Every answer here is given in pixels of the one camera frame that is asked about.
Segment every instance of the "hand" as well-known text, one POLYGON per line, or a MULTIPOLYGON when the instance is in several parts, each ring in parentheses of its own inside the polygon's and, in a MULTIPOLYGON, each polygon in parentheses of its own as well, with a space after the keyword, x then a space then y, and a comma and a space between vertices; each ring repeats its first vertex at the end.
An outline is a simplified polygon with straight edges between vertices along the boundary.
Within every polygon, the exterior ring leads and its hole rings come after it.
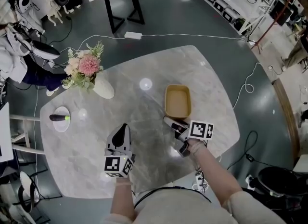
POLYGON ((194 138, 190 138, 190 139, 187 140, 187 142, 188 142, 188 144, 189 144, 189 146, 188 146, 187 149, 188 149, 188 151, 190 151, 190 150, 191 150, 191 147, 192 147, 195 143, 200 142, 200 140, 194 139, 194 138))

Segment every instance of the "wooden tray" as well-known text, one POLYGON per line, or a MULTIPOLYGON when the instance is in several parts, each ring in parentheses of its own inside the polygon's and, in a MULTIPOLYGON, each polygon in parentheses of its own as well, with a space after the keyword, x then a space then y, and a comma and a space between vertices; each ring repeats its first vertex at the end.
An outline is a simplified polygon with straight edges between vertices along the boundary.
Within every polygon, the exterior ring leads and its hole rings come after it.
POLYGON ((168 85, 165 95, 166 115, 174 119, 185 119, 192 111, 191 95, 185 85, 168 85))

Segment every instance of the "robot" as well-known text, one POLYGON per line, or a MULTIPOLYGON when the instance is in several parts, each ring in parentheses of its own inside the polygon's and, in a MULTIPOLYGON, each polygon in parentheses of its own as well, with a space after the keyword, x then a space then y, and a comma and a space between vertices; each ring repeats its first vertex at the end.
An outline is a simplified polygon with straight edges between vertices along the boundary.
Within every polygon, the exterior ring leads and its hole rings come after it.
POLYGON ((189 156, 190 152, 187 150, 189 139, 189 125, 184 121, 175 121, 167 116, 164 117, 164 122, 175 131, 176 143, 174 149, 182 156, 189 156))
POLYGON ((114 129, 107 138, 104 171, 110 177, 127 178, 135 161, 130 150, 130 128, 123 124, 114 129))
MULTIPOLYGON (((189 156, 187 140, 190 133, 190 126, 182 121, 175 121, 167 116, 164 117, 164 122, 175 131, 177 139, 174 148, 182 157, 189 156)), ((110 177, 127 178, 128 173, 132 169, 135 161, 135 155, 130 150, 131 139, 130 129, 128 124, 123 124, 111 132, 107 138, 105 149, 105 165, 104 171, 110 177)))
POLYGON ((41 20, 39 20, 34 12, 34 10, 38 11, 39 8, 32 0, 8 0, 8 2, 11 5, 11 10, 16 12, 17 19, 22 25, 28 29, 36 30, 38 37, 40 37, 40 33, 45 33, 41 20))
POLYGON ((203 142, 205 146, 207 146, 207 141, 212 139, 214 128, 214 124, 212 123, 191 120, 189 125, 183 120, 173 120, 167 116, 164 117, 164 122, 175 131, 175 138, 177 141, 174 148, 182 157, 190 155, 188 151, 189 144, 187 142, 189 138, 198 139, 203 142))

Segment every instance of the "plate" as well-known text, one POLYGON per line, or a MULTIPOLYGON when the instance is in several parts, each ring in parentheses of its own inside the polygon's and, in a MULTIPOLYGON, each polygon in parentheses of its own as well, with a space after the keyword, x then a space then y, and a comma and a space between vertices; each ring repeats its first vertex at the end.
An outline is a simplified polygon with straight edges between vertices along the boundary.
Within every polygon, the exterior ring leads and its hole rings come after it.
MULTIPOLYGON (((56 109, 54 114, 59 115, 70 115, 69 111, 66 107, 61 106, 56 109)), ((57 132, 65 132, 67 128, 69 127, 71 120, 62 120, 62 121, 53 121, 53 126, 56 129, 57 132)))

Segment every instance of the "flower vase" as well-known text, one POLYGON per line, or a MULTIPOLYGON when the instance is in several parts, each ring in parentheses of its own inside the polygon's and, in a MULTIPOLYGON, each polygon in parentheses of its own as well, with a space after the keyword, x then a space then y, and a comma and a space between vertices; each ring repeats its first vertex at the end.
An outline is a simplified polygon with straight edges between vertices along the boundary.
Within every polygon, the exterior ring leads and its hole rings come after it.
POLYGON ((115 90, 111 84, 105 79, 102 72, 96 75, 93 90, 102 98, 111 99, 115 95, 115 90))

